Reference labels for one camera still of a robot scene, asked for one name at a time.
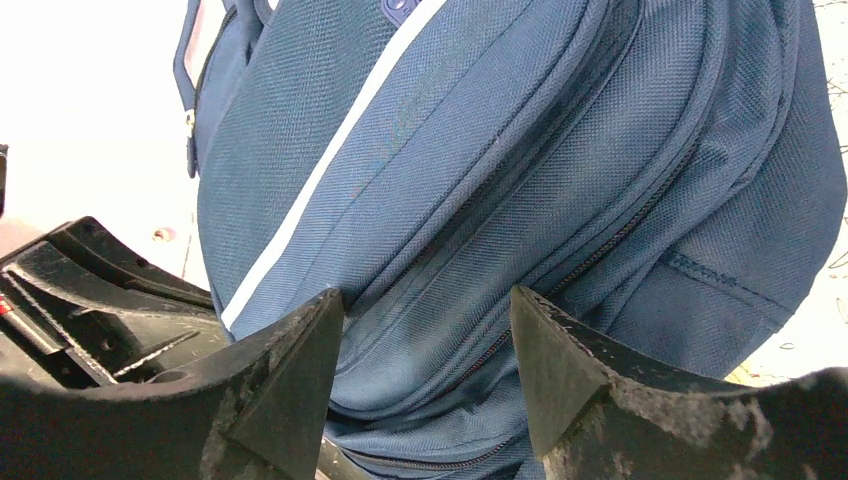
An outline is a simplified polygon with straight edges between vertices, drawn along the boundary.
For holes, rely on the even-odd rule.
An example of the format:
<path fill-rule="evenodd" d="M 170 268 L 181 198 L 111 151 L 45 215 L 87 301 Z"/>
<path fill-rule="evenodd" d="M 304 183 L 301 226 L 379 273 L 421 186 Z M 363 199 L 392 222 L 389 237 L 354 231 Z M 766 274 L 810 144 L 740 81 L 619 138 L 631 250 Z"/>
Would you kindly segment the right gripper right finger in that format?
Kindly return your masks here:
<path fill-rule="evenodd" d="M 536 457 L 550 479 L 843 479 L 847 372 L 755 388 L 647 357 L 534 291 L 510 294 Z"/>

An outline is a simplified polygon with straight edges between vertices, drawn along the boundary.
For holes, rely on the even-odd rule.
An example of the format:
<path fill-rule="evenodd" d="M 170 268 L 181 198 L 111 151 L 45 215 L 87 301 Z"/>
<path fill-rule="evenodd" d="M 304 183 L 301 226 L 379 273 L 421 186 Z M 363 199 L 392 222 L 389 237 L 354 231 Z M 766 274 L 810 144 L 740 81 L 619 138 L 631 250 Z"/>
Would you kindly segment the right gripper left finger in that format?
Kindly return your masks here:
<path fill-rule="evenodd" d="M 62 391 L 1 380 L 5 479 L 311 479 L 343 302 L 284 319 L 149 382 Z"/>

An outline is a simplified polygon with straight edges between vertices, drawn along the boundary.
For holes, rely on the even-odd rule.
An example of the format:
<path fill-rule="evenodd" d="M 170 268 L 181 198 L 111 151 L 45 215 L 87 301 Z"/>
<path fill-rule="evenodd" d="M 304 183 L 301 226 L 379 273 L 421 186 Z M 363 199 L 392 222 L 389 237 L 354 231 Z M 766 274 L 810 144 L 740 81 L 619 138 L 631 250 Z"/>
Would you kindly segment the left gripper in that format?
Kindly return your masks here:
<path fill-rule="evenodd" d="M 59 389 L 146 383 L 229 343 L 207 291 L 92 217 L 1 260 L 1 373 Z"/>

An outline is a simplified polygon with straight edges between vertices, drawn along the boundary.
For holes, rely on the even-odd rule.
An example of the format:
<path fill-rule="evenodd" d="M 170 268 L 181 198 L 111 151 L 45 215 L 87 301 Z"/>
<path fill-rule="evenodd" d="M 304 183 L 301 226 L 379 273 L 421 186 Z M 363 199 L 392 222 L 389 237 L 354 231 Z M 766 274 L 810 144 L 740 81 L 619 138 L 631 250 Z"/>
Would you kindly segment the navy blue student backpack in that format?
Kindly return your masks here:
<path fill-rule="evenodd" d="M 509 293 L 723 378 L 846 203 L 809 1 L 227 1 L 174 58 L 214 308 L 339 289 L 326 436 L 375 479 L 540 479 Z"/>

